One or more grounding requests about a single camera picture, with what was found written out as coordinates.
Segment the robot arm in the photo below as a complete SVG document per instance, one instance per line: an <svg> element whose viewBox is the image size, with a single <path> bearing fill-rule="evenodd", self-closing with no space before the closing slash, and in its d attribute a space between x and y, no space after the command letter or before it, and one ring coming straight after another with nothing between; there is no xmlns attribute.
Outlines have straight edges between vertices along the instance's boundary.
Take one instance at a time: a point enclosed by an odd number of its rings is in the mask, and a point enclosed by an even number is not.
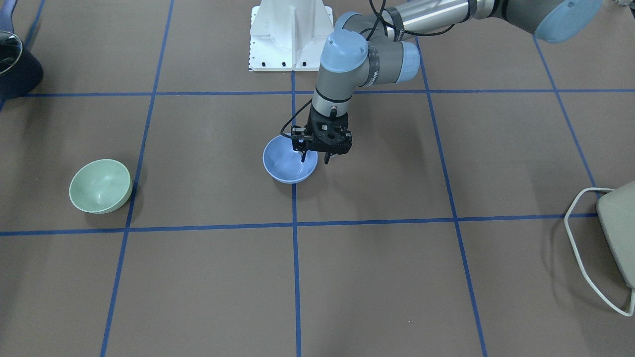
<svg viewBox="0 0 635 357"><path fill-rule="evenodd" d="M372 6L371 14L343 14L327 36L305 125L284 125L300 160L309 152L331 156L352 147L348 108L354 91L404 83L419 72L420 55L410 38L446 34L470 20L498 18L547 43L578 34L596 16L600 0L413 0Z"/></svg>

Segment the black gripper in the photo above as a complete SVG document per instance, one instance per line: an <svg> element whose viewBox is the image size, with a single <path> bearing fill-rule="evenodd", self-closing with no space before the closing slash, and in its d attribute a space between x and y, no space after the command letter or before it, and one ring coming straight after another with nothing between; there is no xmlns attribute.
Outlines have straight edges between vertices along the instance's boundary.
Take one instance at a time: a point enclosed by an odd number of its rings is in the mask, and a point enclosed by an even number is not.
<svg viewBox="0 0 635 357"><path fill-rule="evenodd" d="M347 154L352 147L352 134L348 130L349 116L324 116L316 110L309 113L306 125L306 148L309 151L325 152L324 164L327 165L333 154ZM306 160L307 151L300 151L300 162Z"/></svg>

